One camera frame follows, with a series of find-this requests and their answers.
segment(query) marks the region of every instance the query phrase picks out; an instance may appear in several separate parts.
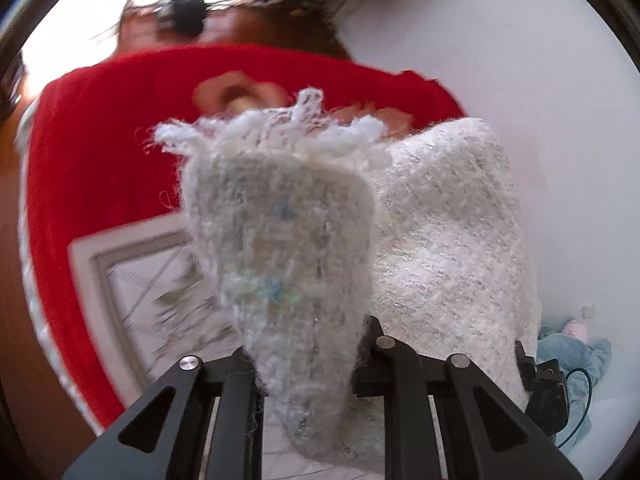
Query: wooden floor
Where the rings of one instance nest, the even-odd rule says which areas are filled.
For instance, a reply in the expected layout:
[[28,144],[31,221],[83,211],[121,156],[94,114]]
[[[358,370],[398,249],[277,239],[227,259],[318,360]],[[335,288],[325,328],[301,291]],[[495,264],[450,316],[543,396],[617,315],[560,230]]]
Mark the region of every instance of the wooden floor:
[[57,479],[94,435],[40,350],[24,301],[17,238],[20,161],[13,142],[27,104],[21,102],[0,129],[0,378],[28,455],[44,478]]

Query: black cable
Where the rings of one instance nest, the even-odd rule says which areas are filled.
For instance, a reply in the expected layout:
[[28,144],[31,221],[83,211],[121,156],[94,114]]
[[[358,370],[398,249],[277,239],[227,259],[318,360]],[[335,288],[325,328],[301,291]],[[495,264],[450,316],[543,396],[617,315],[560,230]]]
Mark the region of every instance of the black cable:
[[562,442],[562,444],[558,446],[558,449],[560,449],[562,446],[564,446],[564,444],[569,442],[569,439],[571,439],[571,437],[575,435],[575,432],[580,429],[580,426],[584,422],[584,419],[587,418],[587,412],[589,411],[589,406],[591,406],[591,394],[593,393],[593,384],[591,383],[591,376],[589,375],[589,372],[584,368],[574,368],[566,375],[567,381],[569,380],[569,377],[571,377],[571,374],[574,372],[582,372],[584,376],[587,378],[587,382],[589,383],[589,398],[587,399],[587,406],[584,409],[584,413],[582,414],[582,418],[580,419],[580,422],[578,422],[578,425],[569,434],[569,436]]

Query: white wall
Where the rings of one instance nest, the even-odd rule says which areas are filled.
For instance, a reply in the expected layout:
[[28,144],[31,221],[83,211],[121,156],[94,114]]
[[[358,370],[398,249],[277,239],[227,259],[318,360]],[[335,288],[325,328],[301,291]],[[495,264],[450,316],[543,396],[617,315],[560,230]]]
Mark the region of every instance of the white wall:
[[340,35],[359,62],[439,79],[500,135],[545,319],[594,303],[592,332],[614,343],[572,454],[599,478],[640,416],[638,70],[585,0],[369,0]]
[[22,57],[37,95],[53,79],[109,57],[127,0],[59,0],[29,36]]

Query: pink object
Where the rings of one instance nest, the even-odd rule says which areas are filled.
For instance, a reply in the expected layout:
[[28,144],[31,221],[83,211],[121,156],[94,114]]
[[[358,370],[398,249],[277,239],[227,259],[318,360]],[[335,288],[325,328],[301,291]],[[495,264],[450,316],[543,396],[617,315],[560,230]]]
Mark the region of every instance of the pink object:
[[587,341],[588,341],[587,326],[584,325],[583,323],[578,323],[577,321],[570,321],[562,329],[562,333],[565,335],[570,335],[571,337],[575,337],[576,339],[587,344]]

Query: blue clothing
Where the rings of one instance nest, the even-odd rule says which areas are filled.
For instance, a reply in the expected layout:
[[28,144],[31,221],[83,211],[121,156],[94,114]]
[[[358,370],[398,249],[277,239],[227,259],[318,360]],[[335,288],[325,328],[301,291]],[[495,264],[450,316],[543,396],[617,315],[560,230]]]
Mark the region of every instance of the blue clothing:
[[[570,335],[551,333],[538,341],[536,362],[543,363],[549,359],[558,359],[560,369],[565,374],[574,368],[584,368],[589,372],[591,383],[595,386],[611,362],[611,343],[607,339],[600,339],[593,345],[587,345]],[[589,383],[582,372],[573,373],[566,386],[569,398],[569,422],[564,430],[556,435],[556,446],[564,442],[580,422],[589,393]],[[560,448],[560,451],[567,455],[589,433],[590,429],[591,421],[587,415],[580,429]]]

